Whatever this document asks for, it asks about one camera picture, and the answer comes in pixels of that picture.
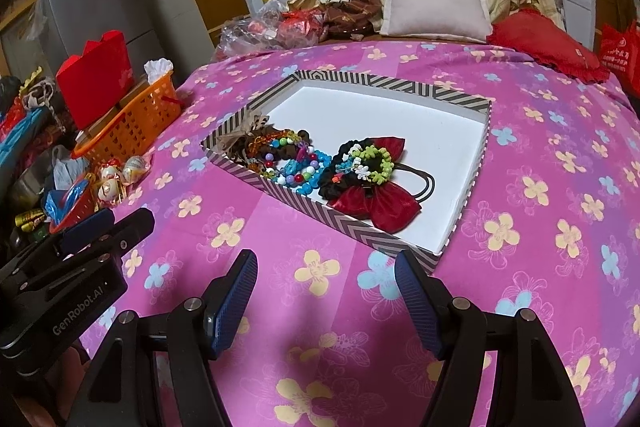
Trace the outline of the black scrunchie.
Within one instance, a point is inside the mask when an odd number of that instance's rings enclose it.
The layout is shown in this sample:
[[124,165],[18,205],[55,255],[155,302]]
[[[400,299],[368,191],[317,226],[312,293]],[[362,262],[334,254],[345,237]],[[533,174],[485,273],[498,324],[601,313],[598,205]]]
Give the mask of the black scrunchie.
[[354,145],[360,145],[362,148],[372,145],[371,138],[360,141],[350,140],[343,143],[337,153],[332,157],[329,166],[324,168],[319,178],[318,193],[327,200],[333,202],[337,200],[349,187],[361,185],[362,181],[358,179],[356,173],[352,171],[352,167],[344,167],[344,156],[348,156],[349,150]]

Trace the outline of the white pillow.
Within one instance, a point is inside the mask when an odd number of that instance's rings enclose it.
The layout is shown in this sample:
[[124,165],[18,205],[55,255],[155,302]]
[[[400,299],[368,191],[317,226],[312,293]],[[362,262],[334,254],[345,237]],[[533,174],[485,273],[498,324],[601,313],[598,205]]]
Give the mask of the white pillow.
[[384,0],[386,37],[484,42],[491,33],[487,0]]

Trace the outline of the red shopping bag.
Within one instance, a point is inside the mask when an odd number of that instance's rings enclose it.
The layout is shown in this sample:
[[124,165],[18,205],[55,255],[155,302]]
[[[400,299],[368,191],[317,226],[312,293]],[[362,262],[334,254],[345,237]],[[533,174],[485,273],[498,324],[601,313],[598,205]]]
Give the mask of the red shopping bag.
[[598,53],[600,61],[616,76],[623,90],[639,98],[639,22],[619,31],[604,24]]

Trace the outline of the striped hexagonal tray box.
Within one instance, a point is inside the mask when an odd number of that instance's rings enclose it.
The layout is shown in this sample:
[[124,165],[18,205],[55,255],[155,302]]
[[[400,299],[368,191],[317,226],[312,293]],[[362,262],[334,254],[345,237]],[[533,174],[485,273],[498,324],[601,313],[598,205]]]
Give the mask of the striped hexagonal tray box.
[[[306,130],[308,152],[259,174],[214,151],[218,136],[250,116]],[[469,202],[486,153],[491,103],[484,96],[361,72],[298,70],[224,117],[206,136],[207,158],[235,178],[381,253],[411,251],[433,272]],[[328,202],[319,178],[340,146],[361,185]]]

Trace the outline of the red gift bag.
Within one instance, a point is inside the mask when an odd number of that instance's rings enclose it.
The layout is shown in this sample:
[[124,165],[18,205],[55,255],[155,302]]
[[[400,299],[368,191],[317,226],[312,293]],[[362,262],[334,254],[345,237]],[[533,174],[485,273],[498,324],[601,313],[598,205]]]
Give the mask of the red gift bag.
[[124,34],[110,30],[98,41],[87,41],[80,55],[61,65],[55,80],[76,127],[90,127],[134,85]]

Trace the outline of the clear plastic bag of sweets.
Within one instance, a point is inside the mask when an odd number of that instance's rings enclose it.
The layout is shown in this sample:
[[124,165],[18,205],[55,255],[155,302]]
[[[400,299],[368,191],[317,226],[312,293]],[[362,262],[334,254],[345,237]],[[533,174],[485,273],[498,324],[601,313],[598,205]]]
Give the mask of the clear plastic bag of sweets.
[[326,35],[320,8],[290,10],[279,0],[269,0],[255,15],[225,22],[215,46],[213,60],[272,50],[315,46]]

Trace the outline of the leopard print bow scrunchie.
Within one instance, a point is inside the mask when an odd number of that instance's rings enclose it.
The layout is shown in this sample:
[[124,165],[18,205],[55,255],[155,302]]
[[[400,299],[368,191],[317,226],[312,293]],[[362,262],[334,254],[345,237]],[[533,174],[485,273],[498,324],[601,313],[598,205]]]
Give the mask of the leopard print bow scrunchie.
[[306,130],[277,129],[268,116],[255,114],[230,133],[218,136],[214,151],[263,174],[276,169],[281,161],[302,158],[310,146]]

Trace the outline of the orange plastic basket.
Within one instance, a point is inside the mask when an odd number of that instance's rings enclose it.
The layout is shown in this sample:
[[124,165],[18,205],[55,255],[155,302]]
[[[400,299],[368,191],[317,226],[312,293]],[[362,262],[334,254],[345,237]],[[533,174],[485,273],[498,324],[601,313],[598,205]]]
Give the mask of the orange plastic basket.
[[172,84],[170,70],[119,109],[93,138],[77,144],[70,156],[101,164],[143,155],[182,110],[183,101]]

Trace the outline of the grey refrigerator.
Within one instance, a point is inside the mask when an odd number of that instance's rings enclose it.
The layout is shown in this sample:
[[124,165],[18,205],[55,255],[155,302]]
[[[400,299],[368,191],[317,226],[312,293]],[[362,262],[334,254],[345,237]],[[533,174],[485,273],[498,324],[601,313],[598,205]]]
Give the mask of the grey refrigerator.
[[137,76],[165,57],[182,81],[214,52],[195,0],[41,0],[41,9],[38,42],[52,70],[112,29],[124,34]]

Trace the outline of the wrapped egg red foil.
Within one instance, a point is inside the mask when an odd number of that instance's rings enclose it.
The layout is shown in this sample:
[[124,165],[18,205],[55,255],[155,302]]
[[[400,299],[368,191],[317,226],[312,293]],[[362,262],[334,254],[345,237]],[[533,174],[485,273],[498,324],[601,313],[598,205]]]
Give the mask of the wrapped egg red foil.
[[102,208],[116,207],[125,197],[125,187],[115,178],[104,179],[98,184],[96,200]]

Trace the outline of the wrapped egg upper red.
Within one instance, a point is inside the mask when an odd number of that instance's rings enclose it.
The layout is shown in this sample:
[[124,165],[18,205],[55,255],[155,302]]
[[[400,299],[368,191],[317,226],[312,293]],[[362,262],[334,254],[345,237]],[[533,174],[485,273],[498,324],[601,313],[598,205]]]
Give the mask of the wrapped egg upper red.
[[99,165],[98,175],[101,181],[115,180],[116,182],[120,182],[122,181],[122,163],[112,158]]

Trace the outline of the wrapped egg silver foil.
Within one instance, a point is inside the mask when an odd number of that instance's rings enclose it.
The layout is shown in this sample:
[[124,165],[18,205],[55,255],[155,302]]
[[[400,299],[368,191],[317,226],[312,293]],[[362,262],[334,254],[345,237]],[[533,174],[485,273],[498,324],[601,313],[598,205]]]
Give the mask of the wrapped egg silver foil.
[[122,166],[122,184],[131,186],[144,179],[150,170],[150,162],[143,156],[131,156]]

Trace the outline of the red cushion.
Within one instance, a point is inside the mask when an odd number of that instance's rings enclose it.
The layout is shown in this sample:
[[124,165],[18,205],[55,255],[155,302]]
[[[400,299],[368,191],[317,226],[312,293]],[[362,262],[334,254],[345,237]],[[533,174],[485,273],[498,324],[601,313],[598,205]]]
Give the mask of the red cushion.
[[534,9],[519,10],[494,23],[487,42],[525,53],[537,63],[585,83],[605,82],[610,77],[596,54]]

